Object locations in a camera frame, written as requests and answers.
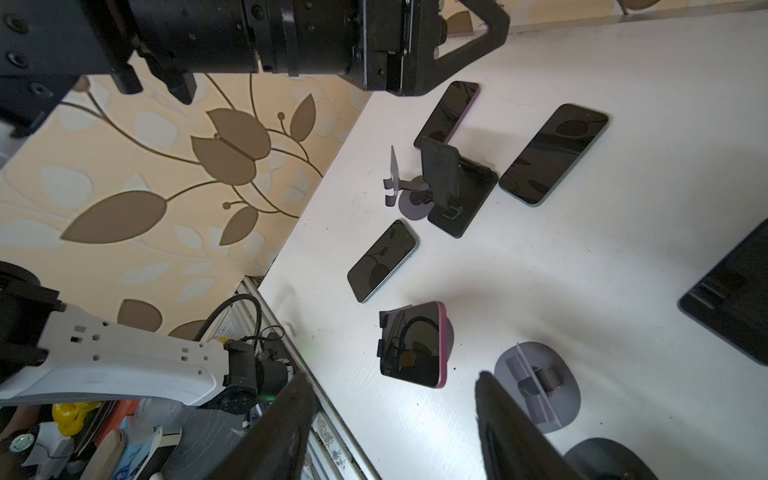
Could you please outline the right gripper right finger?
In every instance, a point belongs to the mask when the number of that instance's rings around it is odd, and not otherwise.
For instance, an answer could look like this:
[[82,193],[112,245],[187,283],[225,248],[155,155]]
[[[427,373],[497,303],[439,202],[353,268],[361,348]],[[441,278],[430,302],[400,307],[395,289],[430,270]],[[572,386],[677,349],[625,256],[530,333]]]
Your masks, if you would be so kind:
[[483,463],[489,479],[580,477],[491,373],[480,373],[475,399]]

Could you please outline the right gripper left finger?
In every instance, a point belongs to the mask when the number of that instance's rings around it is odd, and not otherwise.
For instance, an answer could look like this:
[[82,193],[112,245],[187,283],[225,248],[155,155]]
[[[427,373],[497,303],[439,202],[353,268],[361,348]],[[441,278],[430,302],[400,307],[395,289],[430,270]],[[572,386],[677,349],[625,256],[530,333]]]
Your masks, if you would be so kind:
[[314,390],[300,372],[206,480],[300,478],[315,413]]

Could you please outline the purple edged phone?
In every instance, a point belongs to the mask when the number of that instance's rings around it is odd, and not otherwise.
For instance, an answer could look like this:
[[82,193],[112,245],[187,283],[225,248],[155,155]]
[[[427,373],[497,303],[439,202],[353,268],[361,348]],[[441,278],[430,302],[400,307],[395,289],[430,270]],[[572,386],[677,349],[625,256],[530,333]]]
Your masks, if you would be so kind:
[[425,139],[447,143],[479,92],[478,83],[451,82],[417,134],[413,146],[420,149]]

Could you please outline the green phone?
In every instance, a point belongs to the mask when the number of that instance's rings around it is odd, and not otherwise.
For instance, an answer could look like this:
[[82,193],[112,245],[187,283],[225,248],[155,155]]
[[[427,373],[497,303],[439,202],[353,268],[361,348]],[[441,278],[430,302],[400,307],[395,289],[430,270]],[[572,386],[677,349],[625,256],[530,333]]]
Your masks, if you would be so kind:
[[606,129],[610,116],[580,105],[560,105],[499,179],[524,204],[541,204]]

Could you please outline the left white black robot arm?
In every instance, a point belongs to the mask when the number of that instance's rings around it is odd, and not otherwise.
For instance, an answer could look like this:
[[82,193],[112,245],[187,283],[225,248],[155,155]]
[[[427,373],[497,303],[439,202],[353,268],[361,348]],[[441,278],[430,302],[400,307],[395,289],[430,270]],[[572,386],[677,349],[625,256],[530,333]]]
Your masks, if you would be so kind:
[[243,414],[285,364],[255,333],[175,338],[180,308],[266,268],[331,147],[296,77],[421,96],[501,47],[470,1],[454,50],[440,1],[5,1],[1,5],[1,403],[164,398]]

